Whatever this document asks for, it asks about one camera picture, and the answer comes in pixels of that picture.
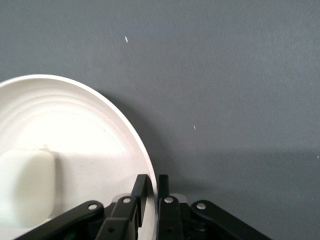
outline silver screw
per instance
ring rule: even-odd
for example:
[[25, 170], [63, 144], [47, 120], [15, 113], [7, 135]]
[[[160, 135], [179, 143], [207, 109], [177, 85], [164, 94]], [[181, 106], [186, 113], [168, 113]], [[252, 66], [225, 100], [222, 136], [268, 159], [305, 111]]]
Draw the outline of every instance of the silver screw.
[[172, 197], [169, 197], [169, 196], [167, 196], [167, 197], [164, 199], [164, 202], [167, 203], [167, 204], [171, 204], [173, 201], [174, 201], [174, 199], [173, 199]]
[[206, 209], [206, 205], [202, 202], [199, 202], [197, 205], [196, 205], [196, 208], [199, 209], [199, 210], [205, 210]]
[[98, 207], [97, 204], [91, 204], [91, 205], [88, 206], [88, 209], [89, 210], [95, 210], [97, 207]]
[[125, 198], [125, 199], [123, 199], [123, 203], [124, 204], [128, 204], [128, 203], [130, 203], [131, 202], [131, 199], [130, 198]]

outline white sponge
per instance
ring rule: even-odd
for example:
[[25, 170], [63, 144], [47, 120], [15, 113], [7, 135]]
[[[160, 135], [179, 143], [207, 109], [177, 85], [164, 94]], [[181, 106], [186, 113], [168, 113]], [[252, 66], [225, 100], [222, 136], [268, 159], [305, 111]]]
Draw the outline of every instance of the white sponge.
[[14, 149], [0, 156], [0, 225], [33, 227], [55, 205], [55, 158], [39, 149]]

